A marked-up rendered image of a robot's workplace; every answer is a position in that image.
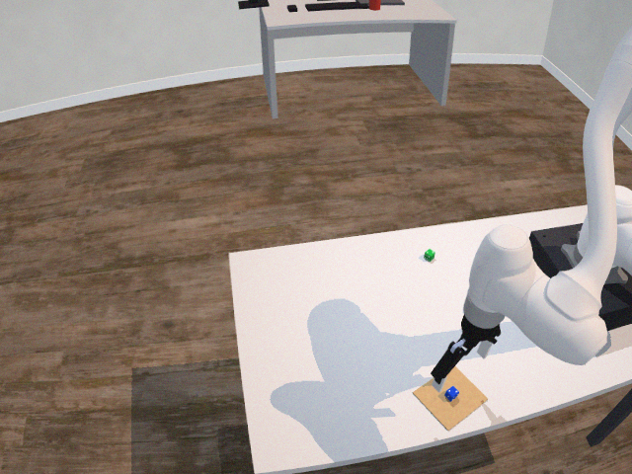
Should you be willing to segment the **tan flat mat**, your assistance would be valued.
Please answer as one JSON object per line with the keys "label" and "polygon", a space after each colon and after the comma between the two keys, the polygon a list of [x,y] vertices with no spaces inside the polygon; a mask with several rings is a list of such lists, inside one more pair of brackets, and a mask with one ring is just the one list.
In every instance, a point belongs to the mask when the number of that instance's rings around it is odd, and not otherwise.
{"label": "tan flat mat", "polygon": [[[433,380],[432,378],[413,394],[448,431],[488,400],[456,366],[448,374],[441,392],[438,393],[432,387]],[[452,386],[459,394],[450,402],[444,394]]]}

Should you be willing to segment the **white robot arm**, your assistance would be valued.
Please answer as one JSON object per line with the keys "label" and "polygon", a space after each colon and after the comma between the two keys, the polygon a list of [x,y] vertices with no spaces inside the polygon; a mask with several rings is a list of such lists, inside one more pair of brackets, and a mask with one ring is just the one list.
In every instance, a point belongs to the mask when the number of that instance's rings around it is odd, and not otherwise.
{"label": "white robot arm", "polygon": [[586,364],[606,345],[598,316],[602,288],[627,282],[621,268],[632,276],[632,191],[615,186],[613,164],[616,132],[631,113],[632,26],[606,67],[585,125],[588,213],[577,245],[561,248],[573,269],[548,277],[522,229],[496,227],[471,266],[463,305],[471,324],[491,329],[508,317],[546,353],[574,365]]}

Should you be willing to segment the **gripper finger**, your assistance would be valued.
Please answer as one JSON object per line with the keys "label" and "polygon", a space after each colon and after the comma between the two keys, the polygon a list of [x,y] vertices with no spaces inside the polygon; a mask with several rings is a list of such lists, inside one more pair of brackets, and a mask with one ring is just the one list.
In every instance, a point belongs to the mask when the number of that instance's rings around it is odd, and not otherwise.
{"label": "gripper finger", "polygon": [[[499,337],[501,335],[501,328],[500,328],[500,324],[497,326],[497,329],[494,333],[494,335],[492,336],[492,338],[490,338],[487,341],[483,341],[481,342],[477,354],[479,356],[481,356],[483,359],[485,359],[488,355],[488,352],[492,346],[492,344],[495,344],[497,342],[497,340],[495,339],[495,337]],[[491,343],[490,343],[491,342]]]}
{"label": "gripper finger", "polygon": [[431,375],[434,377],[432,387],[438,393],[441,392],[447,375],[453,370],[453,368],[459,363],[459,361],[464,356],[467,356],[471,352],[471,350],[475,348],[479,343],[474,341],[467,350],[464,350],[462,346],[465,343],[465,340],[462,339],[461,341],[458,340],[457,342],[451,342],[449,344],[446,352],[431,372]]}

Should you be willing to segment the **blue die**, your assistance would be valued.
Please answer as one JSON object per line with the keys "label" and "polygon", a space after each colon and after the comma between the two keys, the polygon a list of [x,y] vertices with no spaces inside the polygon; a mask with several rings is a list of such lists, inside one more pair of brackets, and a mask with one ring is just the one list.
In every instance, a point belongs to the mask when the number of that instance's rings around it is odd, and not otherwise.
{"label": "blue die", "polygon": [[458,396],[458,394],[459,391],[454,386],[452,386],[448,390],[446,390],[444,396],[451,402]]}

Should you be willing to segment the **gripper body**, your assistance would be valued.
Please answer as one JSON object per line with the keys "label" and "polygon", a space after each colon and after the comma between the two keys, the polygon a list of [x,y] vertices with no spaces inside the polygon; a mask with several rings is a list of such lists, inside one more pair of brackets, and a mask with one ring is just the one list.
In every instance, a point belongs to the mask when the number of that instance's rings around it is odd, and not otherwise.
{"label": "gripper body", "polygon": [[475,327],[466,319],[465,315],[463,315],[461,329],[462,336],[459,341],[464,339],[465,343],[463,344],[463,347],[468,349],[474,341],[483,342],[489,340],[494,335],[497,326],[491,329]]}

